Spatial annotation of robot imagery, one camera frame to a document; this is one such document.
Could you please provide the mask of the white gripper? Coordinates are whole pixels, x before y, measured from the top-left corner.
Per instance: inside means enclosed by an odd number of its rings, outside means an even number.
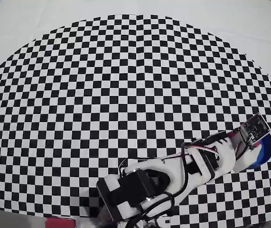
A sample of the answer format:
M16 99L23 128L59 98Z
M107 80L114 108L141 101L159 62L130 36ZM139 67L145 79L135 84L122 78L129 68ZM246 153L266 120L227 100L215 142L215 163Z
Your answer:
M237 161L231 144L240 139L239 130L220 131L204 139L207 146L187 146L188 188L197 188L231 170L239 173L257 161L262 144L247 150Z

